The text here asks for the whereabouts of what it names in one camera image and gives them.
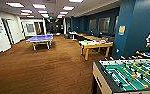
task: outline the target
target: foosball table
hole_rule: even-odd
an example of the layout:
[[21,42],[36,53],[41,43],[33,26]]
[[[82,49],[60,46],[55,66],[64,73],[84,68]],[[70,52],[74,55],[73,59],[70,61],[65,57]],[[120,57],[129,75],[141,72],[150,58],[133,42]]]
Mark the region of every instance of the foosball table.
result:
[[102,94],[150,94],[150,59],[93,62],[92,94],[97,86]]

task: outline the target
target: doorway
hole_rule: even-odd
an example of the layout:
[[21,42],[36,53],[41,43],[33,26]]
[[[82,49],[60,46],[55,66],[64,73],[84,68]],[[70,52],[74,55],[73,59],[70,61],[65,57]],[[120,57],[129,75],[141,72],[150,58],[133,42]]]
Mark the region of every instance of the doorway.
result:
[[7,37],[8,37],[8,40],[9,40],[10,44],[14,44],[13,37],[11,35],[11,32],[10,32],[7,20],[6,19],[2,19],[2,22],[3,22],[3,25],[4,25],[5,31],[7,33]]
[[62,19],[46,19],[46,31],[52,34],[64,33]]

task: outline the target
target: blue wall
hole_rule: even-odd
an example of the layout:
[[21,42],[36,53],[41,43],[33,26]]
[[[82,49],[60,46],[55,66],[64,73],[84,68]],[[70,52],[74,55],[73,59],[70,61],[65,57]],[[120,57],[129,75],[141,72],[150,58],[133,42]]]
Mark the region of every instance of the blue wall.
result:
[[[148,50],[146,38],[150,33],[150,0],[122,0],[120,8],[96,13],[93,15],[73,18],[73,28],[77,32],[89,31],[89,21],[92,19],[110,18],[108,33],[113,33],[115,18],[119,15],[115,34],[112,56],[132,56],[137,50]],[[124,35],[118,35],[119,27],[126,26]]]
[[[130,31],[130,23],[132,22],[132,15],[134,10],[134,4],[136,0],[122,0],[120,12],[119,12],[119,18],[118,18],[118,25],[117,25],[117,31],[115,34],[115,41],[114,41],[114,47],[113,47],[113,53],[112,56],[114,58],[119,58],[124,53],[125,45],[127,42],[128,32]],[[119,27],[125,26],[125,33],[124,35],[118,35]]]
[[126,32],[124,36],[119,36],[117,31],[113,57],[130,57],[137,50],[147,50],[145,46],[150,33],[150,0],[122,0],[118,30],[119,26],[126,26]]
[[99,12],[93,15],[89,15],[89,16],[82,16],[82,17],[72,17],[72,30],[76,31],[78,33],[86,33],[89,31],[89,22],[92,19],[96,19],[97,23],[98,20],[100,18],[107,18],[110,17],[110,24],[109,24],[109,30],[108,33],[113,34],[114,31],[114,26],[115,26],[115,21],[116,21],[116,16],[118,16],[119,14],[119,7],[118,8],[114,8],[111,10],[107,10],[107,11],[103,11],[103,12]]

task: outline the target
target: brown carpet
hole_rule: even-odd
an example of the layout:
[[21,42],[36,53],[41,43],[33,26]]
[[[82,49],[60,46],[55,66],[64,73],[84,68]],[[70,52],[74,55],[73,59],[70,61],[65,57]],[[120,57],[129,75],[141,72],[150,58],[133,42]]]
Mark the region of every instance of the brown carpet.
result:
[[85,61],[78,42],[63,36],[36,48],[24,40],[0,53],[0,94],[91,94],[92,64],[104,54],[90,50]]

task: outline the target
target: ceiling light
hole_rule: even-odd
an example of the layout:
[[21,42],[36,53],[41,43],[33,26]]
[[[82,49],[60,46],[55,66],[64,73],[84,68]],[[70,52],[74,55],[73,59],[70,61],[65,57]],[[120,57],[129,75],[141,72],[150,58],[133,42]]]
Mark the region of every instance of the ceiling light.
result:
[[27,16],[28,18],[34,18],[34,16]]
[[31,10],[21,10],[22,12],[32,13]]
[[65,16],[65,15],[63,15],[63,14],[59,14],[58,16]]
[[46,8],[45,5],[33,4],[35,8]]
[[83,0],[69,0],[70,2],[83,2]]
[[49,18],[49,15],[48,14],[41,14],[43,17],[45,18]]
[[30,15],[30,14],[28,14],[28,13],[21,13],[21,15]]
[[62,16],[58,16],[57,18],[62,18]]
[[66,11],[62,11],[62,12],[60,12],[60,14],[67,14],[68,12],[66,12]]
[[11,6],[11,7],[24,7],[22,4],[20,3],[6,3],[7,5]]
[[45,10],[39,10],[38,12],[39,13],[47,13],[47,11],[45,11]]
[[64,10],[73,10],[73,8],[74,8],[74,7],[65,6],[63,9],[64,9]]

